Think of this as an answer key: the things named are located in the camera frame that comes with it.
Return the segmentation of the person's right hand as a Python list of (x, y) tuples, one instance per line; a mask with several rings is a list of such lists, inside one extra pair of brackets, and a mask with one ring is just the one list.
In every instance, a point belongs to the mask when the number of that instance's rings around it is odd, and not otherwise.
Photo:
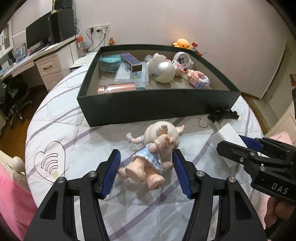
[(294, 209), (294, 205), (269, 197), (267, 202), (267, 211), (264, 217), (265, 227), (269, 228), (274, 225), (278, 218), (288, 220)]

